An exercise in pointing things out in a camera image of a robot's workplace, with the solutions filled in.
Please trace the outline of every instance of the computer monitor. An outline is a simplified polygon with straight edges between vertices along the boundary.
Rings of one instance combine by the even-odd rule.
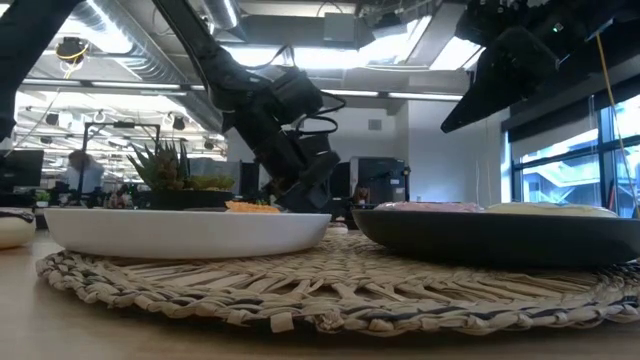
[[[11,191],[15,186],[39,187],[42,177],[43,150],[0,152],[0,190]]]

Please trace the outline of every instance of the desk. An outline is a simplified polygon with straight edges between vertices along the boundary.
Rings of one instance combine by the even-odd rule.
[[[36,260],[59,251],[46,233],[0,252],[0,358],[75,359],[637,359],[640,323],[540,329],[487,337],[411,334],[391,339],[266,334],[224,324],[87,305],[39,281]]]

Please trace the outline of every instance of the woven placemat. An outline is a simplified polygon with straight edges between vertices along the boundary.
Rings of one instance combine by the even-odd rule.
[[[358,234],[329,236],[296,254],[222,261],[63,251],[38,261],[37,272],[87,303],[240,326],[266,322],[273,332],[313,324],[322,332],[376,336],[438,330],[485,335],[640,320],[638,265],[527,273],[455,268],[394,256]]]

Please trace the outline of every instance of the orange food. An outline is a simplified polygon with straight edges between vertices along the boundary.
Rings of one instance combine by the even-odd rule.
[[[280,210],[269,205],[256,205],[243,202],[227,201],[224,203],[230,212],[238,213],[279,213]]]

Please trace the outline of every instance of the plant pot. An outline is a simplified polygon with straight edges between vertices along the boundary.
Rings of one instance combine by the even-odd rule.
[[[151,210],[184,210],[189,208],[223,208],[233,200],[228,191],[167,190],[141,194]]]

